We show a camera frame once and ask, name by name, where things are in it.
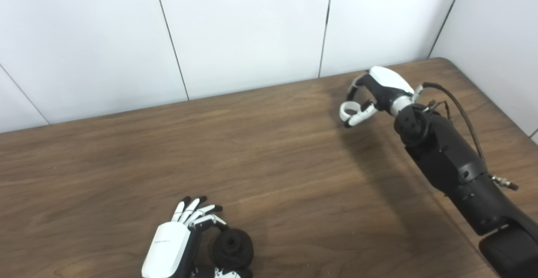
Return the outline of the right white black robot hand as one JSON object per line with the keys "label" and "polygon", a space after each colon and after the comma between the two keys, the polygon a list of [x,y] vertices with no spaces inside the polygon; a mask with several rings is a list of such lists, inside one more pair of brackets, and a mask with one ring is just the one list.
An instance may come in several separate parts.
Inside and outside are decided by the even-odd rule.
{"label": "right white black robot hand", "polygon": [[[372,98],[363,104],[354,101],[355,94],[361,87],[372,94]],[[413,89],[400,74],[391,69],[372,67],[356,77],[348,87],[346,100],[339,108],[339,117],[346,128],[362,123],[377,112],[385,111],[396,118],[404,108],[418,100],[423,90],[423,85]]]}

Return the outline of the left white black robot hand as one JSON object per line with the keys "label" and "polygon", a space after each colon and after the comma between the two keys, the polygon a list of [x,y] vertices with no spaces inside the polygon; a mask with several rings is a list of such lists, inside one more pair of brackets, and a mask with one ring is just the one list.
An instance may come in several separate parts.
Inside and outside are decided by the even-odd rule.
{"label": "left white black robot hand", "polygon": [[[251,278],[253,241],[241,229],[230,228],[217,213],[218,204],[204,205],[206,196],[184,197],[169,221],[156,229],[144,259],[143,278]],[[216,227],[212,266],[195,264],[203,233]]]}

